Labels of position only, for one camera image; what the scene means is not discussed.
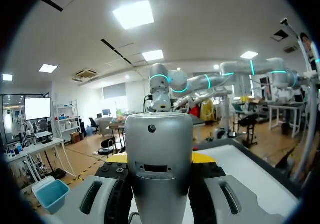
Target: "ceiling vent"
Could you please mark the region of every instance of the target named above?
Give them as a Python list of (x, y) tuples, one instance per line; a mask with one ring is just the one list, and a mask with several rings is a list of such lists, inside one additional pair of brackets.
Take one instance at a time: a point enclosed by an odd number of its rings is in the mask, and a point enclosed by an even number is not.
[(284, 47), (284, 51), (286, 52), (286, 53), (292, 53), (293, 51), (296, 51), (296, 50), (298, 50), (299, 49), (299, 45), (298, 44), (293, 44), (293, 45), (289, 45), (289, 46), (286, 46), (286, 47)]
[(279, 30), (274, 35), (271, 36), (272, 39), (274, 39), (277, 42), (280, 42), (281, 40), (287, 38), (289, 35), (284, 30)]
[(89, 68), (85, 68), (83, 70), (76, 72), (74, 76), (78, 77), (78, 78), (92, 78), (92, 77), (96, 76), (97, 74), (98, 74), (97, 71), (89, 69)]
[(81, 79), (72, 78), (74, 81), (83, 82)]

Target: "desk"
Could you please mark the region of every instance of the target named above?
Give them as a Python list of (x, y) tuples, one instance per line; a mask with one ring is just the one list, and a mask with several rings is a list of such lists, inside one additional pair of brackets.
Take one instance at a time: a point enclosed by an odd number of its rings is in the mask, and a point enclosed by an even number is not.
[(119, 139), (120, 139), (120, 141), (116, 141), (114, 144), (115, 144), (115, 150), (116, 150), (116, 152), (118, 153), (118, 149), (117, 149), (117, 143), (120, 143), (121, 144), (121, 151), (120, 151), (120, 153), (122, 153), (122, 152), (125, 152), (125, 144), (126, 144), (126, 140), (125, 140), (125, 126), (124, 126), (124, 124), (119, 124), (119, 125), (114, 125), (113, 124), (113, 126), (111, 125), (111, 126), (108, 126), (106, 129), (111, 129), (111, 131), (112, 131), (112, 136), (115, 138), (115, 134), (114, 134), (114, 130), (118, 130), (118, 133), (119, 133)]
[(12, 164), (18, 163), (20, 161), (25, 161), (27, 163), (27, 166), (31, 172), (31, 175), (32, 175), (34, 181), (38, 182), (38, 179), (36, 178), (36, 175), (31, 167), (31, 163), (28, 158), (28, 151), (26, 150), (26, 148), (24, 149), (24, 151), (21, 151), (18, 155), (6, 156), (5, 159), (6, 159), (6, 162), (8, 163), (8, 165), (12, 165)]
[[(283, 109), (283, 110), (294, 110), (294, 123), (291, 124), (290, 123), (290, 126), (293, 128), (292, 130), (292, 138), (294, 138), (300, 131), (300, 125), (301, 125), (301, 117), (302, 117), (302, 110), (304, 109), (304, 104), (303, 103), (293, 103), (293, 104), (288, 104), (288, 105), (285, 105), (285, 104), (272, 104), (272, 105), (269, 105), (269, 114), (270, 114), (270, 118), (269, 118), (269, 129), (272, 130), (273, 128), (279, 126), (280, 124), (284, 123), (283, 121), (280, 121), (279, 120), (279, 111), (280, 109)], [(276, 113), (276, 124), (275, 125), (272, 125), (272, 109), (277, 109), (277, 113)], [(299, 115), (299, 123), (297, 125), (297, 117), (298, 117), (298, 110), (300, 110), (300, 115)]]
[[(60, 144), (62, 145), (62, 148), (63, 148), (63, 150), (64, 150), (64, 155), (65, 155), (65, 157), (66, 157), (66, 159), (67, 159), (67, 162), (68, 162), (68, 164), (69, 164), (69, 166), (70, 166), (70, 168), (71, 168), (72, 173), (68, 172), (68, 171), (65, 169), (65, 166), (64, 166), (63, 162), (61, 161), (61, 158), (60, 158), (58, 149), (57, 149), (57, 147), (56, 147), (57, 145), (60, 145)], [(41, 177), (40, 177), (40, 175), (39, 175), (39, 173), (38, 173), (38, 171), (37, 171), (37, 168), (36, 168), (35, 164), (34, 164), (32, 161), (30, 162), (28, 157), (29, 157), (30, 155), (38, 154), (38, 153), (43, 152), (43, 151), (45, 151), (45, 150), (54, 148), (54, 149), (56, 150), (56, 155), (57, 155), (57, 157), (58, 157), (58, 160), (59, 160), (59, 162), (60, 162), (63, 170), (64, 170), (66, 173), (68, 173), (68, 174), (76, 177), (75, 171), (74, 171), (74, 169), (72, 168), (72, 166), (71, 166), (71, 164), (70, 164), (70, 161), (69, 161), (69, 158), (68, 158), (68, 156), (67, 156), (67, 153), (65, 152), (66, 149), (65, 149), (65, 147), (64, 147), (64, 146), (65, 146), (64, 144), (65, 144), (65, 143), (64, 143), (64, 140), (63, 140), (63, 139), (59, 139), (59, 138), (55, 138), (55, 137), (54, 137), (54, 138), (52, 139), (52, 141), (49, 142), (49, 143), (47, 143), (47, 144), (42, 144), (42, 143), (40, 142), (40, 143), (38, 143), (38, 144), (36, 144), (36, 145), (31, 145), (31, 146), (29, 146), (29, 147), (26, 147), (26, 148), (23, 149), (23, 151), (20, 152), (18, 155), (14, 156), (14, 157), (12, 157), (12, 156), (7, 157), (7, 158), (6, 158), (6, 161), (7, 161), (9, 164), (13, 164), (13, 163), (15, 163), (15, 162), (19, 162), (19, 161), (25, 160), (26, 163), (27, 163), (27, 165), (28, 165), (28, 168), (29, 168), (29, 170), (30, 170), (30, 172), (31, 172), (31, 174), (32, 174), (32, 176), (33, 176), (33, 178), (34, 178), (34, 181), (35, 181), (35, 182), (39, 182), (39, 180), (41, 180)]]

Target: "ceiling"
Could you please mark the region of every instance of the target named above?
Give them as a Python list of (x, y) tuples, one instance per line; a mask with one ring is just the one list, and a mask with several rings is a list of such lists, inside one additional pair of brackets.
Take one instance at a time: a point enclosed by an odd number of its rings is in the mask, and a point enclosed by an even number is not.
[[(255, 59), (281, 57), (290, 68), (305, 68), (300, 51), (283, 51), (295, 42), (293, 37), (281, 42), (270, 38), (286, 30), (279, 22), (283, 17), (307, 32), (286, 0), (149, 0), (155, 22), (128, 30), (113, 10), (141, 0), (52, 1), (63, 11), (39, 0), (22, 22), (7, 55), (4, 73), (13, 74), (13, 81), (6, 85), (71, 80), (76, 71), (89, 67), (101, 77), (80, 85), (100, 88), (148, 78), (150, 64), (157, 62), (187, 73), (213, 71), (214, 64), (240, 59), (247, 50), (259, 53)], [(165, 58), (147, 63), (141, 53), (156, 49)], [(43, 63), (58, 68), (51, 74), (39, 72)]]

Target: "yellow object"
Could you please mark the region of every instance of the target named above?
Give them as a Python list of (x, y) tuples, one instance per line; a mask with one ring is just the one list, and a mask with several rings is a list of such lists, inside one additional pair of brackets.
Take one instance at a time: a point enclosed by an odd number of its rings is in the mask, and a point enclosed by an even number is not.
[(116, 163), (128, 163), (127, 153), (119, 153), (110, 156), (106, 162), (116, 162)]
[(215, 111), (213, 111), (214, 104), (212, 100), (207, 100), (201, 103), (200, 119), (204, 121), (216, 120)]
[[(106, 162), (116, 162), (116, 163), (128, 163), (127, 153), (120, 153), (114, 154), (113, 156), (109, 157)], [(215, 160), (208, 155), (200, 154), (193, 152), (192, 153), (192, 162), (193, 163), (208, 163), (208, 162), (215, 162)]]
[(215, 160), (208, 155), (193, 152), (192, 153), (192, 162), (193, 163), (208, 163), (208, 162), (215, 162)]

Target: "shelf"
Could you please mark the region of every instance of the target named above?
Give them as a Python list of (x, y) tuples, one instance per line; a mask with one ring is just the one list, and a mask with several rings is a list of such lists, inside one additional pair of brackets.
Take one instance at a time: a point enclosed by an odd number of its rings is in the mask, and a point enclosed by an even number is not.
[(61, 119), (61, 120), (56, 120), (56, 121), (65, 121), (65, 120), (73, 120), (73, 119), (77, 119), (78, 117), (75, 116), (75, 117), (69, 117), (69, 118), (66, 118), (66, 119)]
[(80, 128), (80, 126), (76, 126), (76, 127), (70, 128), (70, 129), (62, 130), (61, 132), (66, 132), (66, 131), (74, 130), (74, 129), (77, 129), (77, 128)]
[(67, 108), (73, 108), (73, 107), (75, 107), (75, 106), (62, 106), (62, 107), (57, 107), (58, 109), (67, 109)]

